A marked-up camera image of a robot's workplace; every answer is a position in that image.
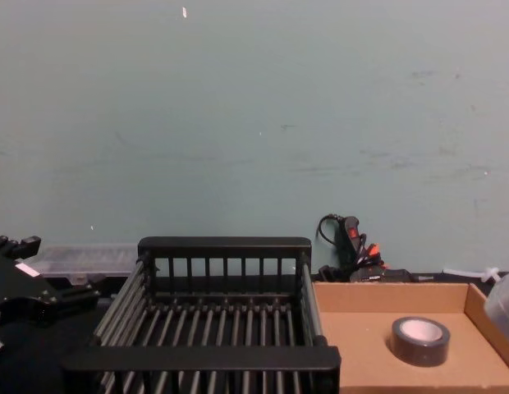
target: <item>plastic case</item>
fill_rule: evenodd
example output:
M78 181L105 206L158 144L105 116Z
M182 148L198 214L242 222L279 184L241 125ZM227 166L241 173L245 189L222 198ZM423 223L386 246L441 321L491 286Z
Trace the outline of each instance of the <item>plastic case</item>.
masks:
M493 287L484 310L509 340L509 274Z

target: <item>cardboard box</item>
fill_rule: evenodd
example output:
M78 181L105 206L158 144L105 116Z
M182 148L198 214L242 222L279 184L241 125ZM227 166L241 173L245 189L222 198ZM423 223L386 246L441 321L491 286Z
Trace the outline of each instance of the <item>cardboard box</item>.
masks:
M343 394L509 393L509 341L466 284L315 283L323 332L342 356ZM451 333L447 361L422 368L387 343L394 320L422 316Z

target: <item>clear plastic container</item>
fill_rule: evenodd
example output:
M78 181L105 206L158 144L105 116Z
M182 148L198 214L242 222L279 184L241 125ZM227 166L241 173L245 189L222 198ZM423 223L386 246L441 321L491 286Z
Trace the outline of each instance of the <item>clear plastic container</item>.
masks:
M81 285L90 275L127 276L137 258L135 244L58 245L44 248L26 263L44 277L68 277Z
M484 311L509 339L509 274L495 284L484 304Z

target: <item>black cable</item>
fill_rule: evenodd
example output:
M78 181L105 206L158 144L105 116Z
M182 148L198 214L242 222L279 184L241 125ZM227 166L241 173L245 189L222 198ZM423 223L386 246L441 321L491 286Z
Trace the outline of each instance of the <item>black cable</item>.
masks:
M334 246L337 246L337 244L335 243L335 241L332 241L330 240L329 238L326 237L326 235L323 233L322 231L322 225L324 222L326 222L327 220L334 220L336 222L341 222L344 220L344 217L343 216L338 216L334 213L330 213L326 216L324 216L323 218L320 219L320 222L319 222L319 225L317 226L317 233L316 233L316 236L320 236L328 243L330 243L331 245L334 245Z

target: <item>duct tape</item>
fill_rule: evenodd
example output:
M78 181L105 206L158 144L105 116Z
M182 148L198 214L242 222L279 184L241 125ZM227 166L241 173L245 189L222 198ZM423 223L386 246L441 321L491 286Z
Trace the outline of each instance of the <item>duct tape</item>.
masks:
M408 364L434 367L444 363L449 342L449 330L429 318L399 318L392 325L390 349Z

